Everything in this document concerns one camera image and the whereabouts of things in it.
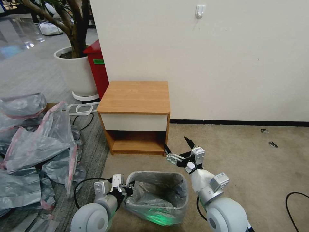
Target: white flower pot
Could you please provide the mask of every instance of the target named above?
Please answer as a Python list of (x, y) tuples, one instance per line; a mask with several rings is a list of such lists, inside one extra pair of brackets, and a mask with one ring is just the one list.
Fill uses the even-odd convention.
[(71, 51), (71, 47), (59, 49), (54, 53), (54, 57), (62, 69), (66, 83), (72, 90), (73, 97), (80, 101), (91, 101), (99, 98), (88, 57), (75, 59), (59, 57), (69, 51)]

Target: trash can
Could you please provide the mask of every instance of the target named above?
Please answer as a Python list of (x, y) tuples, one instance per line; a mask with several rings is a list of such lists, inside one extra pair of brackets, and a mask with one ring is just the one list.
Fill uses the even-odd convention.
[(109, 82), (99, 40), (86, 48), (84, 50), (84, 54), (88, 56), (88, 61), (90, 63), (93, 78), (97, 86), (98, 94), (100, 99), (102, 99), (109, 85)]
[(135, 181), (133, 194), (124, 200), (125, 209), (161, 226), (183, 221), (189, 191), (182, 174), (136, 171), (128, 176), (126, 184), (132, 181)]

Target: potted plant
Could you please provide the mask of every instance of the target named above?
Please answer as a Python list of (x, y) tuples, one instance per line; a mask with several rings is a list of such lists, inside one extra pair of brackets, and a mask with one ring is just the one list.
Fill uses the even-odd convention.
[[(54, 53), (54, 57), (61, 66), (74, 98), (81, 101), (97, 99), (98, 93), (91, 68), (83, 53), (89, 24), (89, 0), (22, 0), (22, 2), (67, 35), (71, 46), (59, 49)], [(61, 22), (51, 16), (46, 3), (54, 7)]]

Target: wooden tabletop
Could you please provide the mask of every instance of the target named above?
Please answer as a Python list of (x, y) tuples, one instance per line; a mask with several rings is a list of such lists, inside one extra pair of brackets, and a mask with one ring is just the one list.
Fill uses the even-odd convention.
[(169, 114), (165, 81), (111, 81), (97, 108), (98, 113)]

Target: white drawer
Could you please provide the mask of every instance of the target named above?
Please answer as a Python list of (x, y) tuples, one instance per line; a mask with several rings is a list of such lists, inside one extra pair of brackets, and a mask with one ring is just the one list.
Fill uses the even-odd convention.
[(101, 114), (107, 131), (166, 131), (167, 115)]

